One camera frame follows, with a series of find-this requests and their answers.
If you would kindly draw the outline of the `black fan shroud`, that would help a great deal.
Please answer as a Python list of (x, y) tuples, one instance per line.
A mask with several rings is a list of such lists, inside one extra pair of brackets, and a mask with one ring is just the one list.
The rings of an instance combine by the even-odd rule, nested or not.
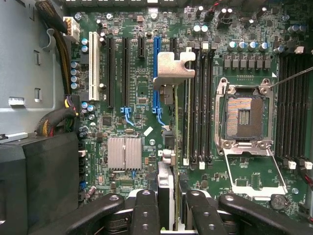
[(78, 208), (74, 133), (0, 144), (0, 235), (27, 235)]

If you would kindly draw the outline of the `coin cell battery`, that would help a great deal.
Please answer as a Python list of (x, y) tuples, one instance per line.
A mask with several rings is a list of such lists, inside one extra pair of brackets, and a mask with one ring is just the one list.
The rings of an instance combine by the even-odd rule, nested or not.
[(289, 200), (285, 195), (272, 194), (270, 199), (270, 206), (277, 211), (283, 211), (289, 206)]

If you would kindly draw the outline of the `white expansion slot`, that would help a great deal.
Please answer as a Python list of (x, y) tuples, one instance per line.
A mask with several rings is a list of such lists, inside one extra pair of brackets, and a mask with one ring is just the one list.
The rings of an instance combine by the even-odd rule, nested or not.
[(100, 36), (97, 32), (89, 32), (89, 100), (100, 100)]

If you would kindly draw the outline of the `green motherboard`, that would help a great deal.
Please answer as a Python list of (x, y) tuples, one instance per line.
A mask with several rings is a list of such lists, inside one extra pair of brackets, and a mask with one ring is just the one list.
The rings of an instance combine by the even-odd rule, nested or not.
[[(191, 168), (192, 78), (178, 88), (179, 176), (184, 172), (226, 173), (235, 194), (261, 203), (272, 194), (285, 195), (290, 218), (313, 218), (313, 71), (272, 88), (274, 92), (273, 144), (265, 150), (246, 147), (219, 151), (214, 140), (216, 88), (222, 77), (231, 83), (255, 84), (269, 78), (271, 85), (313, 67), (313, 3), (269, 4), (256, 9), (207, 7), (71, 7), (69, 32), (77, 28), (71, 46), (72, 95), (80, 111), (67, 120), (66, 131), (79, 138), (79, 194), (82, 204), (113, 192), (128, 197), (135, 189), (158, 192), (161, 151), (173, 139), (163, 139), (163, 126), (153, 106), (153, 44), (161, 37), (161, 52), (170, 52), (177, 38), (175, 59), (182, 52), (202, 50), (203, 57), (203, 166), (199, 169), (199, 57), (197, 67), (197, 157)], [(100, 100), (89, 100), (89, 32), (100, 36)], [(115, 41), (114, 107), (107, 107), (107, 40)], [(137, 56), (137, 39), (145, 38), (145, 59)], [(122, 38), (130, 42), (130, 104), (122, 106)], [(207, 54), (212, 50), (211, 165), (206, 164)], [(193, 62), (185, 67), (193, 69)], [(108, 138), (141, 138), (142, 169), (108, 168)]]

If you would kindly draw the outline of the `blue expansion slot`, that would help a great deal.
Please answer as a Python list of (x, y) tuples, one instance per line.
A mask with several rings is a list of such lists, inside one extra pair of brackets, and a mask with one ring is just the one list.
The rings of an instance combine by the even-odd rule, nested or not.
[[(153, 77), (157, 77), (157, 55), (161, 51), (161, 37), (154, 37), (153, 44), (154, 54), (153, 54)], [(153, 106), (152, 113), (155, 114), (158, 123), (161, 126), (164, 126), (164, 122), (162, 121), (162, 107), (160, 104), (160, 93), (159, 90), (153, 89)]]

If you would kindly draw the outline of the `thin locking lever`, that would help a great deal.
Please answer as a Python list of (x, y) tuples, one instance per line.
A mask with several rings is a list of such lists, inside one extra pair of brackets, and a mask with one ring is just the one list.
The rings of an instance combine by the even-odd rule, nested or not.
[(301, 72), (298, 72), (298, 73), (296, 73), (296, 74), (294, 74), (294, 75), (292, 75), (290, 77), (287, 77), (287, 78), (277, 82), (276, 84), (271, 85), (270, 88), (274, 88), (274, 87), (276, 87), (278, 85), (281, 85), (282, 83), (285, 83), (285, 82), (287, 82), (287, 81), (289, 81), (291, 79), (294, 79), (294, 78), (296, 78), (298, 76), (301, 76), (301, 75), (306, 74), (306, 73), (311, 72), (311, 71), (313, 71), (313, 67), (310, 67), (310, 68), (305, 69), (305, 70), (303, 70)]

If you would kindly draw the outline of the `CPU socket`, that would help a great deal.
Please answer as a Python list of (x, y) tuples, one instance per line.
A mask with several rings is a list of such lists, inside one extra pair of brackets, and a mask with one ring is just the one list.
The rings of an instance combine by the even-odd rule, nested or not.
[(222, 77), (214, 108), (214, 140), (219, 151), (239, 147), (265, 150), (272, 146), (274, 92), (269, 78), (243, 85)]

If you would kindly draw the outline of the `black RAM slot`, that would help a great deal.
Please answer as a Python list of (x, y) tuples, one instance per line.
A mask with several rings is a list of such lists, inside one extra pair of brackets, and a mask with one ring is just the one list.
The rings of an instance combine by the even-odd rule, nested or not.
[(202, 50), (199, 53), (199, 169), (204, 169), (203, 166), (203, 140), (202, 140), (202, 128), (203, 128), (203, 57)]
[(199, 57), (199, 48), (194, 48), (193, 52), (196, 55), (196, 59), (193, 62), (193, 69), (195, 70), (195, 76), (192, 80), (192, 141), (191, 141), (191, 168), (194, 170), (197, 167), (198, 157), (197, 157), (197, 67), (198, 67), (198, 57)]
[(211, 165), (212, 157), (211, 157), (211, 122), (212, 122), (212, 98), (211, 98), (211, 91), (212, 91), (212, 61), (214, 57), (214, 52), (210, 50), (207, 54), (207, 97), (206, 97), (206, 107), (207, 107), (207, 136), (206, 136), (206, 164), (207, 166)]

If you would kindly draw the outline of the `silver chipset heatsink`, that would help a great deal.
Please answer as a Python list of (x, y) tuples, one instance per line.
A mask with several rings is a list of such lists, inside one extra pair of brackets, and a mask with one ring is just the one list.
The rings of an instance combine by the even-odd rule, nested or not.
[(114, 170), (142, 169), (141, 138), (108, 138), (108, 168)]

